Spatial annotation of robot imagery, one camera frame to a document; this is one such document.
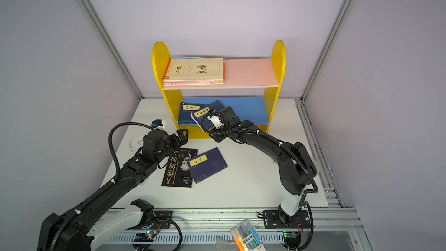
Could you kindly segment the dark blue book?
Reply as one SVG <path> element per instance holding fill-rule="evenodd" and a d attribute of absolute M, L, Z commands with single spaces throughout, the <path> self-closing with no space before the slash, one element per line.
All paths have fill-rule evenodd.
<path fill-rule="evenodd" d="M 193 126 L 196 125 L 193 118 L 191 118 L 191 114 L 193 112 L 197 112 L 202 107 L 202 104 L 198 103 L 180 103 L 180 110 L 178 113 L 177 124 L 179 126 Z"/>
<path fill-rule="evenodd" d="M 218 112 L 224 108 L 225 106 L 219 100 L 217 100 L 211 104 L 204 105 L 197 111 L 193 111 L 190 114 L 190 117 L 202 131 L 210 131 L 215 128 L 211 118 L 213 116 L 218 117 Z"/>

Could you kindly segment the dark blue book hidden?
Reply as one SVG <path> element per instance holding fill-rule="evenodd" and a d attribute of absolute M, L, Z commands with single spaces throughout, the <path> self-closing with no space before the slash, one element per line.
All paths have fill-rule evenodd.
<path fill-rule="evenodd" d="M 221 172 L 228 167 L 218 148 L 187 159 L 187 164 L 196 184 Z"/>

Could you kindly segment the pink cartoon cover book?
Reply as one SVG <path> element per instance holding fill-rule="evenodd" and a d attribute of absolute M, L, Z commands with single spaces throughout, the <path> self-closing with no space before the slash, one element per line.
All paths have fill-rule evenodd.
<path fill-rule="evenodd" d="M 186 81 L 186 82 L 164 82 L 164 87 L 196 87 L 196 86 L 223 86 L 225 81 Z"/>

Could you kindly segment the beige book orange border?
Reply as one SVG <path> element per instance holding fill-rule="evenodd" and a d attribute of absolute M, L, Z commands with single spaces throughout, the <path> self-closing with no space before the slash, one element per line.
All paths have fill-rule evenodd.
<path fill-rule="evenodd" d="M 163 77 L 167 82 L 224 81 L 224 58 L 172 59 Z"/>

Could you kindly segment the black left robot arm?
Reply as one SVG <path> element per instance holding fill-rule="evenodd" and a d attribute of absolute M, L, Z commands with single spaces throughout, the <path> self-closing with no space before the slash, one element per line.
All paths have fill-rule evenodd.
<path fill-rule="evenodd" d="M 39 251 L 94 251 L 121 232 L 157 222 L 153 206 L 137 199 L 115 216 L 103 215 L 123 196 L 143 183 L 172 151 L 188 143 L 189 131 L 168 135 L 155 129 L 143 137 L 142 147 L 95 193 L 62 215 L 52 213 L 41 225 Z"/>

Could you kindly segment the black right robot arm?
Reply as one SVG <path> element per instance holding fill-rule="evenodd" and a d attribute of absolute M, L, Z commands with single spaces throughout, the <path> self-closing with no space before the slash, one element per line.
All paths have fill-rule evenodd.
<path fill-rule="evenodd" d="M 318 167 L 302 143 L 291 144 L 267 134 L 249 120 L 241 121 L 231 107 L 220 111 L 212 109 L 205 119 L 211 121 L 213 128 L 204 131 L 215 142 L 229 138 L 250 145 L 278 165 L 279 179 L 285 189 L 278 211 L 287 221 L 304 208 L 308 195 L 319 192 L 315 182 Z"/>

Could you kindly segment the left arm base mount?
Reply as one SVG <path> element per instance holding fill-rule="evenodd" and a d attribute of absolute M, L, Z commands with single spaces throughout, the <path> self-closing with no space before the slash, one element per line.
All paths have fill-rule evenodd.
<path fill-rule="evenodd" d="M 148 243 L 154 242 L 161 230 L 168 230 L 172 226 L 170 223 L 173 216 L 172 210 L 155 209 L 151 203 L 143 199 L 132 201 L 125 211 L 129 215 L 136 213 L 139 217 L 136 225 L 128 228 L 128 230 L 136 231 L 132 238 L 133 244 L 148 245 Z"/>

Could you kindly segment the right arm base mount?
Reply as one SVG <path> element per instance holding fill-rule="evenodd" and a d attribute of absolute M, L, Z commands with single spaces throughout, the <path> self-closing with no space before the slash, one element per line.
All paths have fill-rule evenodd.
<path fill-rule="evenodd" d="M 309 229 L 312 221 L 308 210 L 300 209 L 295 215 L 288 216 L 282 209 L 263 210 L 257 217 L 266 229 Z"/>

